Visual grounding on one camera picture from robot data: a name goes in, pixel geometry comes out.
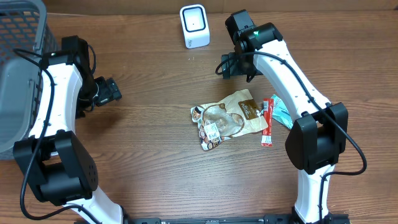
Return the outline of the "brown snack bag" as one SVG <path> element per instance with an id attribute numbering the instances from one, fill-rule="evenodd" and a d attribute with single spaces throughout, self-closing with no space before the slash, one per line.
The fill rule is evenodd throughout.
<path id="1" fill-rule="evenodd" d="M 204 151 L 212 150 L 229 139 L 257 133 L 268 127 L 247 89 L 236 91 L 216 103 L 194 106 L 190 112 L 192 121 L 198 126 Z"/>

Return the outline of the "teal snack packet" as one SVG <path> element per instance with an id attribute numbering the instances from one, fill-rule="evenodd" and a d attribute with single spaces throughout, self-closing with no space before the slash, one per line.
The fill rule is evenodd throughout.
<path id="1" fill-rule="evenodd" d="M 283 124 L 286 128 L 292 129 L 293 121 L 284 102 L 277 95 L 272 95 L 271 98 L 274 100 L 273 119 Z"/>

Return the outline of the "red white snack bar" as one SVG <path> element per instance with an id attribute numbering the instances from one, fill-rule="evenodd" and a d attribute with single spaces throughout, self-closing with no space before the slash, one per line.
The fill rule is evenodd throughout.
<path id="1" fill-rule="evenodd" d="M 262 130 L 261 145 L 272 146 L 272 114 L 273 114 L 274 100 L 272 98 L 264 98 L 263 100 L 263 117 L 267 122 L 268 127 Z"/>

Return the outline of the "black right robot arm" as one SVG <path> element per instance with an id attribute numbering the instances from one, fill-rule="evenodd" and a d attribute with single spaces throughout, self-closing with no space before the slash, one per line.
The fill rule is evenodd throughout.
<path id="1" fill-rule="evenodd" d="M 225 26 L 234 50 L 222 56 L 216 73 L 224 79 L 245 75 L 247 82 L 264 75 L 293 121 L 285 150 L 298 170 L 297 200 L 290 215 L 265 215 L 265 223 L 349 223 L 327 207 L 329 173 L 346 146 L 346 107 L 332 104 L 309 82 L 274 24 L 256 26 L 241 10 Z"/>

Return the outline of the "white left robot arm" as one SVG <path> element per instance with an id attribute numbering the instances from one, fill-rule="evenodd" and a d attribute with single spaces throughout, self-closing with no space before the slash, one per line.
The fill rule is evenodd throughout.
<path id="1" fill-rule="evenodd" d="M 64 37 L 56 52 L 14 53 L 35 65 L 43 81 L 29 137 L 13 147 L 24 175 L 19 199 L 24 216 L 45 220 L 73 210 L 85 223 L 132 223 L 99 187 L 96 164 L 75 134 L 77 118 L 122 97 L 112 78 L 94 77 L 93 47 L 74 35 Z"/>

